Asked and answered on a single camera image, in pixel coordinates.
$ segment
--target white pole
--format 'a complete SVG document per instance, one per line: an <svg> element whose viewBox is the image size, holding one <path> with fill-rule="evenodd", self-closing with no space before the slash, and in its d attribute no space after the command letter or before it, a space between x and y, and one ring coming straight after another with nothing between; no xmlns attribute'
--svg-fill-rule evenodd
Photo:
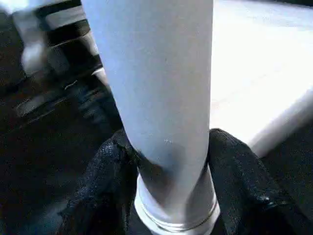
<svg viewBox="0 0 313 235"><path fill-rule="evenodd" d="M209 234L212 0L83 0L126 133L141 153L135 207L155 234Z"/></svg>

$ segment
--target black fabric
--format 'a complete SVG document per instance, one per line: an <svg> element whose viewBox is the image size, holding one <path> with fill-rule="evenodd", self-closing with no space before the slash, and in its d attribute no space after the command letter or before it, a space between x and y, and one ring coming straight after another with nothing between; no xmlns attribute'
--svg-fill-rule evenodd
<svg viewBox="0 0 313 235"><path fill-rule="evenodd" d="M208 160L227 234L313 232L308 218L246 144L213 129Z"/></svg>
<svg viewBox="0 0 313 235"><path fill-rule="evenodd" d="M313 122L299 128L261 160L313 221Z"/></svg>
<svg viewBox="0 0 313 235"><path fill-rule="evenodd" d="M58 235L126 234L137 167L124 131L107 140L89 163L82 183L61 212Z"/></svg>
<svg viewBox="0 0 313 235"><path fill-rule="evenodd" d="M59 235L136 234L129 221L137 153L123 130L99 149L77 192L61 213ZM221 207L214 234L308 235L311 222L271 178L251 149L219 129L210 131L208 163ZM137 234L149 234L147 230Z"/></svg>

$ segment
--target white surface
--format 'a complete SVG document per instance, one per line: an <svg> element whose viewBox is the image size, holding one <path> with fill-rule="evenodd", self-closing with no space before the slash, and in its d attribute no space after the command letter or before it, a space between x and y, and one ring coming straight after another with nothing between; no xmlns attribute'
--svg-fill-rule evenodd
<svg viewBox="0 0 313 235"><path fill-rule="evenodd" d="M210 127L263 156L312 116L312 61L312 9L215 1Z"/></svg>
<svg viewBox="0 0 313 235"><path fill-rule="evenodd" d="M128 138L147 159L139 164L137 190L149 218L174 234L200 225L216 203L210 172L201 175L212 1L84 0L83 6Z"/></svg>

